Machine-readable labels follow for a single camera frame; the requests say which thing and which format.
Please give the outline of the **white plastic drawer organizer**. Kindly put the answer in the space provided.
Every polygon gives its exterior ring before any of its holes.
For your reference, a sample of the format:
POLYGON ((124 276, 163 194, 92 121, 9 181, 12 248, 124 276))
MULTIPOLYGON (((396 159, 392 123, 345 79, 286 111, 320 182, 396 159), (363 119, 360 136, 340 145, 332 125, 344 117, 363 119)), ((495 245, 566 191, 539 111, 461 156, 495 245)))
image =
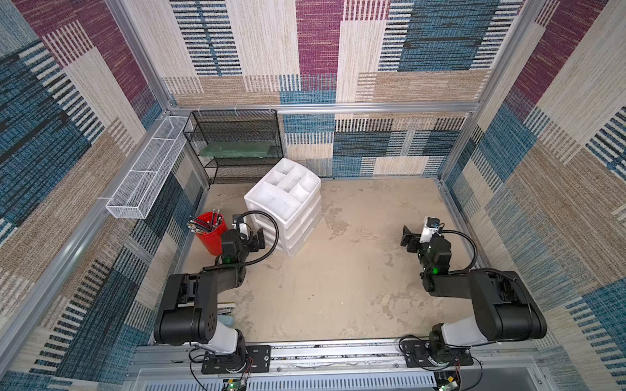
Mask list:
POLYGON ((321 179, 305 166, 281 159, 245 195, 248 210, 261 210, 268 218, 253 214, 252 223, 264 231, 276 249, 294 257, 321 219, 321 179))

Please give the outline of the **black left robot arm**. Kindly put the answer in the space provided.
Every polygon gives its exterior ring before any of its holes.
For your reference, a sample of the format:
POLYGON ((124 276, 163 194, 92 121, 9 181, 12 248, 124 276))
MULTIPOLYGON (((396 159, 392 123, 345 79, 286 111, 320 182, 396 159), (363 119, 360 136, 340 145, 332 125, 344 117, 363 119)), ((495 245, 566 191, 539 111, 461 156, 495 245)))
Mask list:
POLYGON ((221 236, 225 260, 196 274, 171 275, 153 329, 160 345, 190 345, 204 353, 203 372, 243 373, 252 368, 243 333, 218 320, 218 295, 239 288, 246 258, 265 248, 263 230, 247 237, 228 230, 221 236))

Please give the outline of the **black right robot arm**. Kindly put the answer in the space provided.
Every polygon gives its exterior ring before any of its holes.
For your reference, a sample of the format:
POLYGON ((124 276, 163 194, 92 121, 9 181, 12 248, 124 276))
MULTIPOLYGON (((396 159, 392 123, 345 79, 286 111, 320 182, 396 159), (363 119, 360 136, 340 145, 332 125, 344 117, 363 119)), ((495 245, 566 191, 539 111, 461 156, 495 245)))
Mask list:
POLYGON ((430 296, 466 299, 473 314, 453 323, 436 324, 426 339, 400 338, 399 351, 407 366, 423 369, 469 366, 473 363, 473 348, 544 338, 547 322, 519 275, 477 267, 477 246, 460 231, 453 234, 469 243, 472 257, 466 267, 451 269, 449 233, 438 218, 427 218, 419 233, 405 227, 400 245, 417 255, 422 266, 422 286, 430 296))

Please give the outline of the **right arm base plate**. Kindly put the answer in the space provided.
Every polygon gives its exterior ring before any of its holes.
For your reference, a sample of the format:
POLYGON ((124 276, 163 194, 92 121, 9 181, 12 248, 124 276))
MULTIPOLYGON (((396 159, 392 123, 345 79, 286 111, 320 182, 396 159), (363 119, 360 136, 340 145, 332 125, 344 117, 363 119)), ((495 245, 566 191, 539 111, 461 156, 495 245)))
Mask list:
POLYGON ((442 370, 456 365, 472 366, 474 359, 469 350, 432 344, 429 340, 402 338, 399 350, 408 368, 442 370))

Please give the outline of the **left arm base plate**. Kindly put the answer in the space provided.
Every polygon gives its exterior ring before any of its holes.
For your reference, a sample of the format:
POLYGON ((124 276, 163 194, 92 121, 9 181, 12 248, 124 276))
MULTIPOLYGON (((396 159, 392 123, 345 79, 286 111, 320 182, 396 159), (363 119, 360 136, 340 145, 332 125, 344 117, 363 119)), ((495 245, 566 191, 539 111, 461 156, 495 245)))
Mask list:
POLYGON ((251 345, 246 348, 237 348, 230 355, 205 354, 201 366, 202 375, 226 375, 251 373, 268 373, 272 358, 270 345, 251 345))

